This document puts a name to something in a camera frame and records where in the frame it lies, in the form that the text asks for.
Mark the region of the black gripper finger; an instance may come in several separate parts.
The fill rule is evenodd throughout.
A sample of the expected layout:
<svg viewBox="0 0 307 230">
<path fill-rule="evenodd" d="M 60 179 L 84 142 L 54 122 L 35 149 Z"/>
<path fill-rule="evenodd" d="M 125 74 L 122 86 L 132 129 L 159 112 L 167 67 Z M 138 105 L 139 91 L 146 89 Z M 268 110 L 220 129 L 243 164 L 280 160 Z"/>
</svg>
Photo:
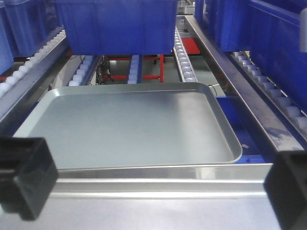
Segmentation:
<svg viewBox="0 0 307 230">
<path fill-rule="evenodd" d="M 280 152 L 264 188 L 283 230 L 307 228 L 307 152 Z"/>
<path fill-rule="evenodd" d="M 0 205 L 36 220 L 59 173 L 44 138 L 0 138 Z"/>
</svg>

